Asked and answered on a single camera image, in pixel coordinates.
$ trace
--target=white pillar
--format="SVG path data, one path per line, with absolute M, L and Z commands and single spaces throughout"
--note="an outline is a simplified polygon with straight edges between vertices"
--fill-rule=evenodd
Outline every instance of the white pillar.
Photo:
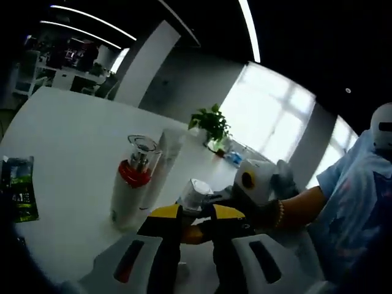
M 134 44 L 129 50 L 117 71 L 121 83 L 114 100 L 138 107 L 149 84 L 180 37 L 164 20 L 148 38 L 138 39 L 139 44 Z
M 304 134 L 289 160 L 294 181 L 301 190 L 311 180 L 324 156 L 336 118 L 336 115 L 326 111 L 320 104 L 314 105 Z

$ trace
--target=bracelet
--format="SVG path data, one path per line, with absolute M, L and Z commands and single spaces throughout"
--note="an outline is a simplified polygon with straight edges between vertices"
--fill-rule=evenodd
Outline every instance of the bracelet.
M 283 206 L 283 203 L 280 200 L 277 203 L 279 205 L 279 217 L 277 218 L 277 221 L 275 223 L 274 228 L 278 228 L 278 226 L 281 224 L 282 219 L 284 217 L 284 206 Z

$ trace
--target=blue shirt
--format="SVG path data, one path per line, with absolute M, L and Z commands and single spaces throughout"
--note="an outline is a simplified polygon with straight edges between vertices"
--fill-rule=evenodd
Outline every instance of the blue shirt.
M 309 233 L 326 278 L 338 283 L 392 214 L 392 164 L 376 155 L 366 130 L 317 179 L 328 201 Z

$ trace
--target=white wall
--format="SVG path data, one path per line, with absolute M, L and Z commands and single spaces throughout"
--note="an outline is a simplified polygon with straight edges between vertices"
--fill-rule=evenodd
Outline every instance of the white wall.
M 326 111 L 316 103 L 304 134 L 294 150 L 289 164 L 294 173 L 294 180 L 300 189 L 304 189 L 330 142 L 337 116 Z
M 221 104 L 244 65 L 175 48 L 151 82 L 139 107 L 188 123 L 199 108 Z

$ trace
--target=person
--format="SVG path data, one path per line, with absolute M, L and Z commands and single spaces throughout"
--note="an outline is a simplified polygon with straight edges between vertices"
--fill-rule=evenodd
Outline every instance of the person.
M 363 273 L 366 268 L 379 273 L 374 276 L 380 279 L 381 272 L 388 271 L 382 264 L 388 258 L 392 261 L 390 248 L 385 248 L 386 242 L 391 244 L 392 225 L 392 103 L 374 112 L 371 128 L 317 179 L 319 186 L 288 200 L 258 208 L 241 200 L 238 208 L 261 228 L 309 224 L 328 281 L 345 284 L 351 279 L 350 289 L 359 288 L 360 277 L 370 283 L 370 274 Z
M 78 68 L 82 72 L 89 71 L 92 68 L 92 65 L 94 64 L 94 60 L 97 59 L 98 54 L 99 51 L 97 45 L 93 42 L 88 44 L 87 49 L 83 54 L 83 57 L 79 60 Z

